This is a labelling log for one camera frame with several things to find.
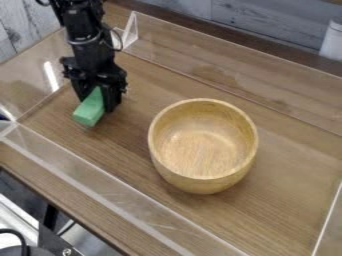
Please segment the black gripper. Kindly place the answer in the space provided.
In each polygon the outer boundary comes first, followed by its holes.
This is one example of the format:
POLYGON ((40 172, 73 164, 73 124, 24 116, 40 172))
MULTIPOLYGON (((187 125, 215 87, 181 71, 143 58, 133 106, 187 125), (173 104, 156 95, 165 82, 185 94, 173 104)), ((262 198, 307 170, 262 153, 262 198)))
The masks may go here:
POLYGON ((76 62, 75 57, 61 57, 60 63, 64 67, 62 75, 70 80, 80 101, 84 101, 88 97, 96 83, 104 84, 101 86, 104 110, 107 113, 111 113, 121 103, 121 94, 125 92, 125 70, 115 63, 84 68, 76 62))

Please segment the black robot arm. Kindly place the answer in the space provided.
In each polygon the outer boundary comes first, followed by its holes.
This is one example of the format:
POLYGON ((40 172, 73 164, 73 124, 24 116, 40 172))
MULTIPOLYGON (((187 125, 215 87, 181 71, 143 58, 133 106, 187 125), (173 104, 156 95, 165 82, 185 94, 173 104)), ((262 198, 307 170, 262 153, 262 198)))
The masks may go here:
POLYGON ((70 81, 80 101, 100 89, 104 111, 112 112, 127 92, 127 71, 115 63, 112 29, 103 21, 105 0, 34 0, 50 7, 65 29, 72 56, 60 58, 62 75, 70 81))

